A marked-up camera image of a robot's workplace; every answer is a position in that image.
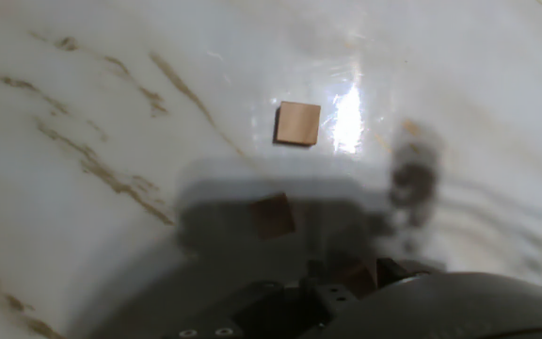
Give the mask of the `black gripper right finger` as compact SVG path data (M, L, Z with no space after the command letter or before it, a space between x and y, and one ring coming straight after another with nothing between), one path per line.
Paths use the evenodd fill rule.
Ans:
M378 288L435 273L440 273L440 269L414 260L393 260L388 257L376 260L376 283Z

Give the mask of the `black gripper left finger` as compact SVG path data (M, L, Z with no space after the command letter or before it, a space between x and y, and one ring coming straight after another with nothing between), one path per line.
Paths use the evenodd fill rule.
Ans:
M306 276L253 282L188 317L172 339L316 339L358 299L342 284Z

